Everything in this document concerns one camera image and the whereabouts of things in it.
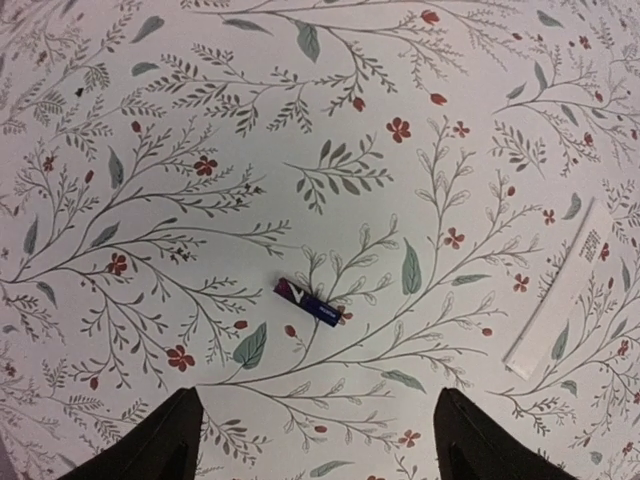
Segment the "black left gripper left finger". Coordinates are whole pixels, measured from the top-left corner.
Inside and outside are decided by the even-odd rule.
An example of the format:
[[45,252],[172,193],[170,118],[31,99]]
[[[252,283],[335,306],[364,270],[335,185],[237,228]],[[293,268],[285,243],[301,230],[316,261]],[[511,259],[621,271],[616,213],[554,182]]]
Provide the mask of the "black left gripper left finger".
[[76,467],[67,480],[192,480],[196,477],[203,405],[180,388],[118,442]]

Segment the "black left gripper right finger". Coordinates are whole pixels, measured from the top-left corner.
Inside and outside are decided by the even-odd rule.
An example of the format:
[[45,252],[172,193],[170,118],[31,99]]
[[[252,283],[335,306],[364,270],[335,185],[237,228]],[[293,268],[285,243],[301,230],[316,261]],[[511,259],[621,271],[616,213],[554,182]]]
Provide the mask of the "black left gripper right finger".
[[444,480],[574,479],[521,444],[458,389],[439,393],[433,430]]

